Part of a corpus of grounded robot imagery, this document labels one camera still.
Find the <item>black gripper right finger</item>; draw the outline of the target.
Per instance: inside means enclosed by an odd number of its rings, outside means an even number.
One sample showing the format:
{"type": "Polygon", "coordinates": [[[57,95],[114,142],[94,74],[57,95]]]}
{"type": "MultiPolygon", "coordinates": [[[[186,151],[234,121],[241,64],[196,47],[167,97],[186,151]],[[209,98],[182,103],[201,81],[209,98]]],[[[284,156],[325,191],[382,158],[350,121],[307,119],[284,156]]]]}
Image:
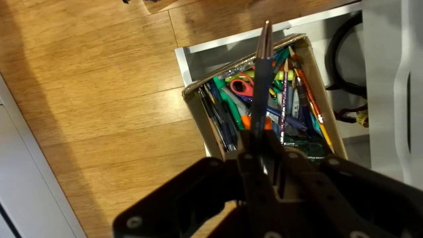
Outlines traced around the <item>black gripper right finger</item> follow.
{"type": "Polygon", "coordinates": [[[274,160],[271,181],[276,185],[283,214],[297,222],[286,224],[286,234],[316,238],[382,238],[387,232],[365,221],[319,167],[300,151],[284,148],[271,131],[263,147],[274,160]]]}

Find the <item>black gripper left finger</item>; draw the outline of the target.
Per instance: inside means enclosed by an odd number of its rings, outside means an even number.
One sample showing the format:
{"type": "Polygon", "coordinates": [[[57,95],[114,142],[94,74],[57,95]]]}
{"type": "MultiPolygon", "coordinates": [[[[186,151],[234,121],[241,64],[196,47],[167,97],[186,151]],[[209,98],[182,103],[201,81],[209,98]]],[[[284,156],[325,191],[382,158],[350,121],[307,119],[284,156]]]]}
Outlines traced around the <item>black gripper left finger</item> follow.
{"type": "Polygon", "coordinates": [[[263,172],[256,142],[250,131],[241,132],[242,150],[238,171],[242,177],[248,225],[254,238],[282,238],[278,225],[278,201],[274,188],[263,172]]]}

